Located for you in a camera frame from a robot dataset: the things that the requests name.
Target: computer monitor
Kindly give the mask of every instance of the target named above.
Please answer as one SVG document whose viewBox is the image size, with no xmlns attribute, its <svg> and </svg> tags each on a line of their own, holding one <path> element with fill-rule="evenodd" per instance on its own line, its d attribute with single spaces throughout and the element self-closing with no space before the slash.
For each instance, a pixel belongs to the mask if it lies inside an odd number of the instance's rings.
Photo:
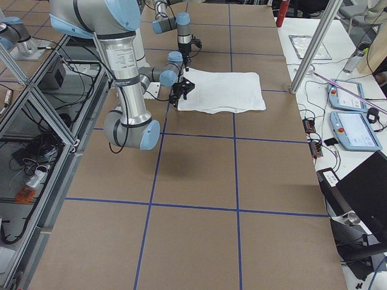
<svg viewBox="0 0 387 290">
<path fill-rule="evenodd" d="M 336 186 L 377 240 L 387 242 L 387 156 L 376 151 Z"/>
</svg>

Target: white desk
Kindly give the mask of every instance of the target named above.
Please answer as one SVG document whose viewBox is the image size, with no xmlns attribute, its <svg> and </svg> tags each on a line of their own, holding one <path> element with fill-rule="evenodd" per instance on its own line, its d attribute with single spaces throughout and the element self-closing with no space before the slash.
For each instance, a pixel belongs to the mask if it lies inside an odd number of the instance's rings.
<svg viewBox="0 0 387 290">
<path fill-rule="evenodd" d="M 282 48 L 286 57 L 288 64 L 288 70 L 290 77 L 293 79 L 296 74 L 295 69 L 298 65 L 293 65 L 295 63 L 301 63 L 301 60 L 298 59 L 294 48 L 290 42 L 289 35 L 313 35 L 314 31 L 319 23 L 317 19 L 294 19 L 286 18 L 284 24 L 281 28 L 278 28 L 279 37 L 281 39 Z M 364 75 L 359 74 L 355 69 L 351 74 L 341 72 L 342 68 L 346 63 L 346 58 L 348 58 L 354 51 L 355 46 L 352 43 L 349 35 L 346 33 L 340 21 L 333 21 L 330 29 L 328 30 L 325 39 L 323 40 L 325 47 L 327 48 L 329 54 L 333 58 L 332 60 L 315 60 L 313 63 L 327 63 L 327 64 L 315 64 L 316 72 L 323 75 L 328 79 L 338 78 L 342 80 L 350 79 L 353 77 L 361 77 Z M 324 81 L 316 76 L 306 76 L 302 82 L 300 89 L 296 94 L 296 98 L 299 104 L 303 104 L 307 109 L 315 112 L 316 116 L 323 115 L 323 111 L 316 106 L 307 102 L 307 95 L 305 94 L 305 83 L 309 80 L 324 83 Z M 362 77 L 361 79 L 355 79 L 355 82 L 360 82 L 363 86 L 363 90 L 366 98 L 385 98 L 380 87 L 374 80 L 372 76 Z M 321 107 L 325 107 L 327 103 L 327 85 L 319 85 L 316 83 L 309 82 L 307 84 L 307 94 L 310 102 L 315 103 Z M 387 101 L 378 101 L 376 102 L 378 106 L 387 108 Z M 330 128 L 329 113 L 333 111 L 329 104 L 326 106 L 326 114 L 324 123 L 323 118 L 316 119 L 316 130 L 322 135 L 322 139 L 328 139 L 335 137 L 332 129 Z M 307 117 L 312 117 L 311 113 L 307 113 Z M 387 123 L 387 116 L 380 114 L 380 121 L 382 124 Z M 379 129 L 379 124 L 374 124 L 372 126 L 374 129 Z M 387 129 L 386 131 L 377 134 L 377 138 L 383 146 L 382 152 L 387 154 Z M 343 178 L 355 167 L 357 167 L 361 162 L 363 162 L 367 157 L 369 157 L 372 152 L 350 152 L 346 151 L 341 147 L 341 145 L 336 145 L 341 156 L 341 166 L 336 172 L 339 178 Z M 336 159 L 331 152 L 323 148 L 324 157 L 318 158 L 316 161 L 316 170 L 324 169 L 327 167 L 333 167 L 336 163 Z M 358 280 L 355 278 L 353 273 L 348 267 L 343 267 L 343 271 L 346 277 L 346 282 L 348 289 L 353 290 L 358 284 Z M 363 284 L 362 289 L 368 289 L 368 285 L 371 281 L 373 274 L 370 274 Z M 372 287 L 372 290 L 382 290 L 386 289 L 387 285 L 387 272 L 380 272 L 377 275 L 375 283 Z"/>
</svg>

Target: white cloth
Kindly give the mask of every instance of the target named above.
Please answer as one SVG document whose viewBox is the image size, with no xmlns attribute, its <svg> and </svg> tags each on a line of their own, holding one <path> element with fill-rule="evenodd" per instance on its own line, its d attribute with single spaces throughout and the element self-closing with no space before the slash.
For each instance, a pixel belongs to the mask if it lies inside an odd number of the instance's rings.
<svg viewBox="0 0 387 290">
<path fill-rule="evenodd" d="M 259 76 L 255 72 L 205 72 L 190 68 L 184 77 L 195 84 L 187 100 L 179 99 L 179 111 L 214 114 L 266 110 Z"/>
</svg>

